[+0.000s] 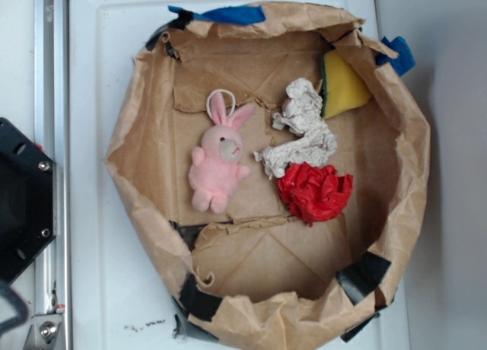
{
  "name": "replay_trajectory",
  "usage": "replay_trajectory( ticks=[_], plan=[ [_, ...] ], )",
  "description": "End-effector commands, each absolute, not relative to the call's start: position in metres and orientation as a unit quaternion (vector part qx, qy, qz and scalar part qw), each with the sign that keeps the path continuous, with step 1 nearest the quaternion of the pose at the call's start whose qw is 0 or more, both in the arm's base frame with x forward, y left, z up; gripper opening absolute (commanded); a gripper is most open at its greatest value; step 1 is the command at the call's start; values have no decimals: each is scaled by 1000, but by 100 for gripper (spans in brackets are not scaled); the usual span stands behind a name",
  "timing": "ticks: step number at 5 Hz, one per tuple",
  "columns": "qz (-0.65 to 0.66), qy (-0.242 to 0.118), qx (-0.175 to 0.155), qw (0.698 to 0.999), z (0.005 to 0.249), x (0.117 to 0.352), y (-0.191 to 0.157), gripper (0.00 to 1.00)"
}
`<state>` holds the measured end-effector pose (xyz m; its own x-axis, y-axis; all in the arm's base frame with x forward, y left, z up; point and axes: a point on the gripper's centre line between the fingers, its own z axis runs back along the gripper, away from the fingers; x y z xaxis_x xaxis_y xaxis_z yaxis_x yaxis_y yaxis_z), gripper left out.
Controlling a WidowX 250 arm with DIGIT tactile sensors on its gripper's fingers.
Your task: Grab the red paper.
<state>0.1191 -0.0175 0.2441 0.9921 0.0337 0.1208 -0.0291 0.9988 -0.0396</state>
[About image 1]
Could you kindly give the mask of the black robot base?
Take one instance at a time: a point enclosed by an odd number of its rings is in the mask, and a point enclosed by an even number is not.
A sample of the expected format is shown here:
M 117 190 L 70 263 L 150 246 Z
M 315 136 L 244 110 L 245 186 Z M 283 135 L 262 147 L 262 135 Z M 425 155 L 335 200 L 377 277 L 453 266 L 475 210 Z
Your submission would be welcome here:
M 1 118 L 1 280 L 11 284 L 55 237 L 54 162 Z

